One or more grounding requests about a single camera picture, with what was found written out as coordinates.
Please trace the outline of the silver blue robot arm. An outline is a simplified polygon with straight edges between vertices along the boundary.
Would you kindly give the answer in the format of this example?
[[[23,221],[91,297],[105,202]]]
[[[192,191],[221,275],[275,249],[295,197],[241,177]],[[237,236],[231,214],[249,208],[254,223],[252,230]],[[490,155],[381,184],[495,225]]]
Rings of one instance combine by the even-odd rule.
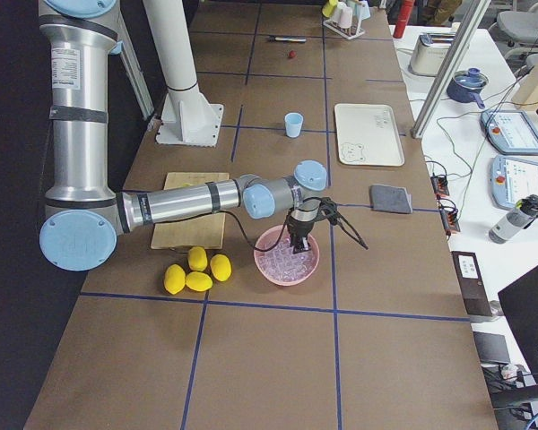
[[[108,58],[123,51],[117,1],[42,1],[39,28],[51,45],[49,118],[55,178],[39,232],[43,255],[67,271],[87,271],[114,252],[117,237],[154,224],[246,209],[253,219],[286,212],[282,231],[294,253],[309,249],[314,225],[335,215],[323,196],[325,167],[301,161],[290,176],[255,175],[150,193],[108,187]]]

